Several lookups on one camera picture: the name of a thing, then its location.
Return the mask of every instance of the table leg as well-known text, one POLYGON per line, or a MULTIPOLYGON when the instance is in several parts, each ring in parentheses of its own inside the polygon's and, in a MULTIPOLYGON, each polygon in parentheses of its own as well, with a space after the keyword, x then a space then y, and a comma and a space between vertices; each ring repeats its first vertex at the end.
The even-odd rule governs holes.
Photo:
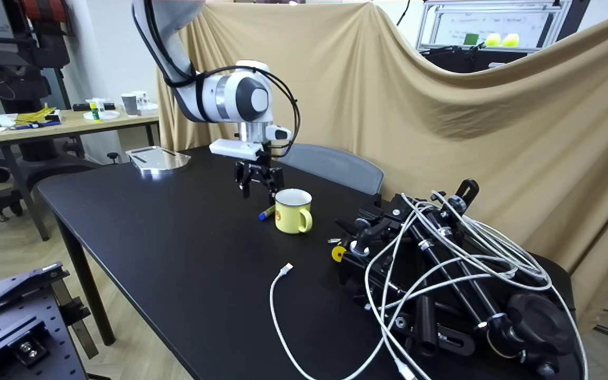
MULTIPOLYGON (((65 285, 63 279, 51 283, 51 289, 53 289, 57 306, 65 308, 68 304, 72 304, 72 296, 70 296, 68 285, 65 285)), ((91 334, 87 329, 84 319, 74 321, 70 327, 74 329, 74 336, 80 342, 80 346, 84 348, 87 357, 93 359, 97 355, 97 346, 95 346, 95 342, 93 342, 93 338, 91 338, 91 334)))
POLYGON ((80 135, 74 135, 72 139, 76 144, 76 156, 87 158, 84 141, 80 141, 80 135))
POLYGON ((74 264, 78 283, 84 289, 89 308, 91 308, 91 312, 95 317, 95 325, 99 329, 101 342, 106 346, 112 346, 116 342, 116 338, 114 338, 106 306, 101 304, 101 298, 97 293, 97 285, 95 285, 95 279, 91 274, 84 249, 80 247, 76 236, 68 230, 68 226, 59 217, 57 217, 57 226, 59 226, 59 232, 61 232, 61 236, 65 241, 65 247, 68 247, 70 260, 74 264))
POLYGON ((34 198, 30 194, 30 188, 27 188, 27 184, 23 179, 23 173, 17 167, 17 158, 13 156, 11 146, 2 146, 2 154, 4 154, 6 167, 11 169, 15 186, 17 186, 17 190, 21 192, 21 196, 23 196, 23 201, 27 205, 27 213, 32 215, 38 234, 42 236, 42 241, 49 241, 49 230, 44 226, 42 215, 38 213, 38 207, 36 207, 36 203, 34 203, 34 198))
POLYGON ((148 144, 154 146, 152 125, 146 125, 146 133, 148 133, 148 144))

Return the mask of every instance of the red object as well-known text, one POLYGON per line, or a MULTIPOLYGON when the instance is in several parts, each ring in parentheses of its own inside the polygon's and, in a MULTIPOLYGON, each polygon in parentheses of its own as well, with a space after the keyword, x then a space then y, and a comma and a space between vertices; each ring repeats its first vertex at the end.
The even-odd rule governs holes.
POLYGON ((68 21, 68 6, 63 0, 21 0, 27 19, 32 21, 68 21))

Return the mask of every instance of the floor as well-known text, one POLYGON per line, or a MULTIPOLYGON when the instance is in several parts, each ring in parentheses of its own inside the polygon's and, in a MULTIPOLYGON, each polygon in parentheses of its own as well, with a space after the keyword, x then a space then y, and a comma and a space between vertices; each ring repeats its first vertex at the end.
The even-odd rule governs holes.
MULTIPOLYGON (((51 215, 46 215, 46 226, 51 226, 51 241, 44 243, 38 239, 27 215, 0 222, 0 279, 51 262, 61 262, 70 272, 74 272, 51 215)), ((99 342, 99 355, 91 361, 84 359, 87 369, 112 380, 188 380, 190 376, 184 367, 120 296, 120 291, 106 279, 95 262, 91 262, 91 268, 118 340, 114 346, 101 346, 95 323, 89 319, 89 329, 95 342, 99 342)), ((74 296, 82 296, 72 274, 68 285, 74 296)), ((585 344, 591 363, 591 378, 608 378, 608 336, 595 331, 587 334, 585 344)))

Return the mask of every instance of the desk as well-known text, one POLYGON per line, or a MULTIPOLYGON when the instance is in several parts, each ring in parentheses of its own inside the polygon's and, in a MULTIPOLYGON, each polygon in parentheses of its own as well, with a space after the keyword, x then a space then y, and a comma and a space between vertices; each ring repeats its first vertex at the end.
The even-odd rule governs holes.
POLYGON ((49 230, 38 213, 38 207, 34 205, 34 198, 30 196, 30 188, 23 184, 23 175, 17 165, 17 158, 11 152, 11 146, 53 137, 74 137, 114 129, 131 129, 131 127, 146 127, 148 141, 154 144, 152 125, 158 125, 158 116, 118 116, 108 120, 84 120, 82 112, 61 112, 61 116, 63 120, 57 127, 0 131, 0 150, 4 154, 6 167, 11 169, 11 175, 17 188, 21 190, 27 211, 34 220, 34 226, 44 241, 49 241, 49 230))
MULTIPOLYGON (((306 236, 258 224, 266 192, 253 188, 241 198, 232 160, 207 152, 192 152, 167 184, 144 184, 120 165, 51 177, 40 194, 59 220, 106 344, 114 334, 82 247, 194 378, 300 378, 268 315, 268 285, 291 262, 277 289, 283 334, 304 369, 342 378, 365 361, 378 329, 340 289, 327 239, 340 232, 336 217, 353 220, 372 201, 287 167, 285 184, 312 192, 315 228, 306 236)), ((530 378, 500 359, 488 365, 441 355, 433 363, 441 378, 530 378)), ((574 378, 574 367, 564 365, 564 378, 574 378)), ((397 374, 380 355, 363 378, 397 374)))

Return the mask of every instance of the yellow mug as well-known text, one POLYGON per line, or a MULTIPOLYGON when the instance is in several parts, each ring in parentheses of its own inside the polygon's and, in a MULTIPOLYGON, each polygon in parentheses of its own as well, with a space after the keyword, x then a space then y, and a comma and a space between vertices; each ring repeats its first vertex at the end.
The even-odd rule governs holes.
POLYGON ((308 232, 312 228, 310 201, 312 196, 300 188, 277 192, 277 228, 283 234, 308 232))

